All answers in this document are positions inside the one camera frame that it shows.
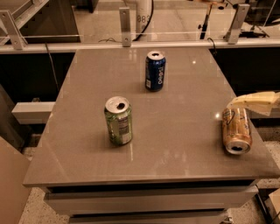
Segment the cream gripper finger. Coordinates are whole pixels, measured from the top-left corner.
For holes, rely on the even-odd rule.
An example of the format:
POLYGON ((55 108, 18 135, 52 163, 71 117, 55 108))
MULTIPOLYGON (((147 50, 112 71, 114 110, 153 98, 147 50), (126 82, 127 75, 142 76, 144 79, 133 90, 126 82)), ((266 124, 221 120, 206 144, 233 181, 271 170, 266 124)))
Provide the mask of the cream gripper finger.
POLYGON ((258 92, 235 97, 228 109, 248 109, 263 116, 270 116, 272 109, 280 105, 280 92, 258 92))

